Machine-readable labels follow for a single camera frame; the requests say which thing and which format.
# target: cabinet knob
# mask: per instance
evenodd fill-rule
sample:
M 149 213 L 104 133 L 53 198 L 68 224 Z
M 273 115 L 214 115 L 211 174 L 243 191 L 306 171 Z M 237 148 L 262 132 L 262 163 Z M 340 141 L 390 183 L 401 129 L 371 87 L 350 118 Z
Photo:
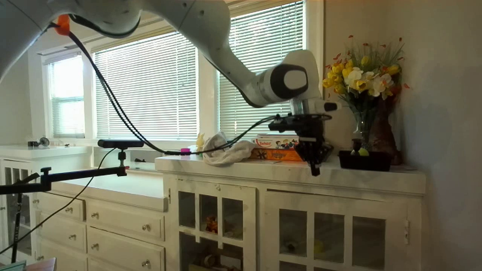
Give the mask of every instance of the cabinet knob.
M 151 269 L 151 261 L 149 261 L 149 260 L 145 260 L 145 261 L 142 261 L 140 266 L 142 266 L 142 267 L 146 267 L 146 269 Z
M 143 224 L 143 225 L 142 225 L 142 230 L 151 231 L 151 224 Z

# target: window blinds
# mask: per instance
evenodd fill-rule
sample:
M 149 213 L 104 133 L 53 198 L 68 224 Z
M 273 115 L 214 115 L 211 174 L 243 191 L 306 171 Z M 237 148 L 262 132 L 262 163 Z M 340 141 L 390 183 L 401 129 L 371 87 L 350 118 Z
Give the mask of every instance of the window blinds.
M 99 51 L 96 63 L 127 115 L 152 139 L 193 139 L 197 133 L 196 48 L 179 32 Z M 98 136 L 130 138 L 101 84 Z
M 235 17 L 229 42 L 241 61 L 256 73 L 280 63 L 288 51 L 303 48 L 303 1 Z M 241 133 L 265 115 L 291 111 L 289 102 L 253 108 L 223 75 L 218 76 L 220 130 L 228 136 Z M 259 132 L 268 132 L 268 124 L 261 124 L 250 135 Z

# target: flower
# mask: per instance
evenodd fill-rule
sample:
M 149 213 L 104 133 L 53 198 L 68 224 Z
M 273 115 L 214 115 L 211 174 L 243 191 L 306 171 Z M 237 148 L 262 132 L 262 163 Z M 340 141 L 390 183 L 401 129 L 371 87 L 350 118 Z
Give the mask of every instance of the flower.
M 348 103 L 366 141 L 380 108 L 390 111 L 402 88 L 402 48 L 402 43 L 392 46 L 351 40 L 346 52 L 337 54 L 327 66 L 322 87 Z

